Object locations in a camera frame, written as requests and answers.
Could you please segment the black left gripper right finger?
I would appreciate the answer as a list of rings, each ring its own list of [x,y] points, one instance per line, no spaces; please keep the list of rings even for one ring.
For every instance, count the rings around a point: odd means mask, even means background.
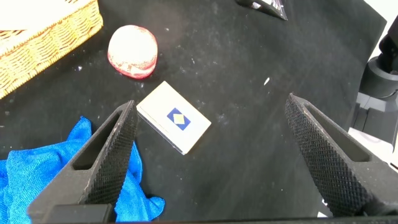
[[[397,172],[386,162],[303,98],[290,94],[285,115],[334,216],[397,215]]]

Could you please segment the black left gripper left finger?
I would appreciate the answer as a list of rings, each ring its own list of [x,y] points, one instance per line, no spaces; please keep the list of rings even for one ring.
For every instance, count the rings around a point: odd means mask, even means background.
[[[29,205],[32,223],[114,222],[137,120],[134,101],[116,108]]]

